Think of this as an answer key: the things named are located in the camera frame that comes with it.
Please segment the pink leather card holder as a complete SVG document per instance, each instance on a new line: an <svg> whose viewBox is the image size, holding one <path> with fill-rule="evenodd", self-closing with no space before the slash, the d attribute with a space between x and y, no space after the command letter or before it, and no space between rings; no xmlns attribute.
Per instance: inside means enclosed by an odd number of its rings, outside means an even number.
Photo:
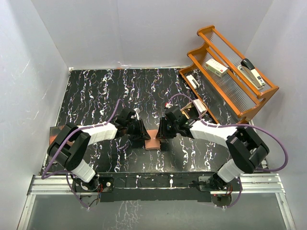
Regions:
<svg viewBox="0 0 307 230"><path fill-rule="evenodd" d="M148 130L147 133L150 136L150 140L145 140L145 149L146 150L159 150L161 146L161 142L159 139L156 138L156 135L158 133L157 129Z"/></svg>

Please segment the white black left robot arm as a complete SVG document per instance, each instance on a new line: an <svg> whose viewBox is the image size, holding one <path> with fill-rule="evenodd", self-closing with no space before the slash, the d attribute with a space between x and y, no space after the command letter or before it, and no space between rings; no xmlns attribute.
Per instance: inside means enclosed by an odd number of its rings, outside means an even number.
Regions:
<svg viewBox="0 0 307 230"><path fill-rule="evenodd" d="M99 186L97 173L83 159L86 149L94 143L129 135L135 140L150 140L138 112L123 108L114 119L92 126L67 123L47 149L48 155L65 170L82 181L88 191Z"/></svg>

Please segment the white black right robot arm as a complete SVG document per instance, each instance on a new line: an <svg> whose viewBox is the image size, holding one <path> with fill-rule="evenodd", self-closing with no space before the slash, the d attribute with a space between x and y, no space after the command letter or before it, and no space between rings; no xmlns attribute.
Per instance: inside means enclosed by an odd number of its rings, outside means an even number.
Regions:
<svg viewBox="0 0 307 230"><path fill-rule="evenodd" d="M166 110L160 118L157 139L183 137L214 142L229 150L231 159L209 179L193 181L192 186L225 190L231 181L245 173L254 173L269 154L269 148L253 128L248 126L221 127L204 119L187 118L177 106Z"/></svg>

